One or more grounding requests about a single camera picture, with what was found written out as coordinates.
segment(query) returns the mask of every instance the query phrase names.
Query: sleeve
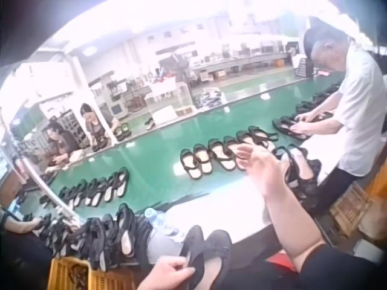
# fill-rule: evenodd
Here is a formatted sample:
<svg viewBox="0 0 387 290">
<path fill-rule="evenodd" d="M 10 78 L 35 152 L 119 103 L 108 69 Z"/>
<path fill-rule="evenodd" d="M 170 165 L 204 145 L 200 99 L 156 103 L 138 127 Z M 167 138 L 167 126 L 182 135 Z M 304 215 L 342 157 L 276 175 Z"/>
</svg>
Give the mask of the sleeve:
<svg viewBox="0 0 387 290">
<path fill-rule="evenodd" d="M 334 113 L 334 119 L 354 129 L 361 122 L 372 94 L 372 83 L 367 73 L 350 76 L 345 80 L 343 97 Z"/>
<path fill-rule="evenodd" d="M 0 231 L 4 230 L 4 225 L 7 218 L 8 213 L 0 207 Z"/>
</svg>

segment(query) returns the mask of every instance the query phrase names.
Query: fluorescent light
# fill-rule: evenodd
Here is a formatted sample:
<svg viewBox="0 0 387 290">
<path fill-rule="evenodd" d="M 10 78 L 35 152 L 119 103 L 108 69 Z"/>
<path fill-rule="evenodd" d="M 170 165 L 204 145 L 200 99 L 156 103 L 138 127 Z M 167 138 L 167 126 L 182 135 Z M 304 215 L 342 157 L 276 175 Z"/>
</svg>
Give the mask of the fluorescent light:
<svg viewBox="0 0 387 290">
<path fill-rule="evenodd" d="M 267 92 L 265 92 L 264 94 L 261 95 L 261 99 L 269 100 L 270 99 L 270 95 Z"/>
<path fill-rule="evenodd" d="M 88 47 L 86 49 L 84 49 L 82 51 L 82 53 L 85 55 L 85 56 L 92 56 L 94 53 L 97 52 L 97 48 L 96 47 Z"/>
</svg>

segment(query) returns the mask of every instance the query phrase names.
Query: finger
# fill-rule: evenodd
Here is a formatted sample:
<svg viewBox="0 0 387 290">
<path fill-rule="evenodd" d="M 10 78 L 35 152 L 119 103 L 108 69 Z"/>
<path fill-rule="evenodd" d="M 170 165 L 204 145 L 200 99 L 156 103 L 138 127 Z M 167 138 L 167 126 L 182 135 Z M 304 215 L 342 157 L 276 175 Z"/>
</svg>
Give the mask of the finger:
<svg viewBox="0 0 387 290">
<path fill-rule="evenodd" d="M 251 144 L 242 143 L 239 144 L 236 149 L 251 154 L 254 150 L 254 146 Z"/>
<path fill-rule="evenodd" d="M 171 274 L 175 283 L 182 283 L 195 273 L 195 268 L 184 268 Z"/>
</svg>

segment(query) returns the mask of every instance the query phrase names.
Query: hand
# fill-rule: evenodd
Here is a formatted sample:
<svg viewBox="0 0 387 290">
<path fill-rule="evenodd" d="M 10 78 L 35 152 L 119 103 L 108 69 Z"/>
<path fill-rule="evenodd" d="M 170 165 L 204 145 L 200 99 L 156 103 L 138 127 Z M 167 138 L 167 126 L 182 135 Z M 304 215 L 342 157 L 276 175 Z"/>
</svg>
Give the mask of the hand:
<svg viewBox="0 0 387 290">
<path fill-rule="evenodd" d="M 246 168 L 264 198 L 285 192 L 284 175 L 288 169 L 288 160 L 279 162 L 262 146 L 250 144 L 238 145 L 236 155 L 236 162 Z"/>
<path fill-rule="evenodd" d="M 191 277 L 195 268 L 187 268 L 185 257 L 161 257 L 138 290 L 172 290 Z"/>
<path fill-rule="evenodd" d="M 290 130 L 297 134 L 311 135 L 311 124 L 306 122 L 298 122 L 297 124 L 292 125 Z"/>
<path fill-rule="evenodd" d="M 312 122 L 314 118 L 316 118 L 318 114 L 314 113 L 313 111 L 299 114 L 295 117 L 297 121 L 303 121 L 303 122 Z"/>
</svg>

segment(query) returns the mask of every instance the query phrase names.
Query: worker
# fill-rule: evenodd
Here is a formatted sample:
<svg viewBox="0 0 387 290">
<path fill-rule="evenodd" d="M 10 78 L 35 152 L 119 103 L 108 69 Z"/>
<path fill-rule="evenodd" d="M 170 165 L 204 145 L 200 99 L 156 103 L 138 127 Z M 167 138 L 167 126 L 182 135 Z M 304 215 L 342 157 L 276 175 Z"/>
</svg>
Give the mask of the worker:
<svg viewBox="0 0 387 290">
<path fill-rule="evenodd" d="M 56 165 L 68 162 L 70 155 L 80 149 L 71 132 L 64 130 L 58 122 L 51 121 L 46 131 L 54 154 L 53 162 Z"/>
<path fill-rule="evenodd" d="M 105 132 L 97 114 L 91 109 L 90 105 L 83 103 L 80 107 L 80 114 L 86 120 L 86 135 L 89 138 L 90 144 L 96 145 L 97 139 L 102 136 L 109 138 L 109 134 Z M 113 132 L 120 126 L 118 119 L 104 112 L 101 112 L 101 114 Z"/>
<path fill-rule="evenodd" d="M 320 201 L 315 212 L 321 213 L 345 193 L 353 181 L 371 170 L 382 145 L 386 88 L 375 60 L 340 30 L 311 28 L 305 33 L 304 48 L 314 63 L 345 72 L 339 90 L 312 111 L 298 115 L 299 122 L 290 128 L 307 135 L 336 134 L 344 130 L 343 155 L 320 187 Z M 312 123 L 316 116 L 332 109 L 336 110 L 332 118 Z"/>
</svg>

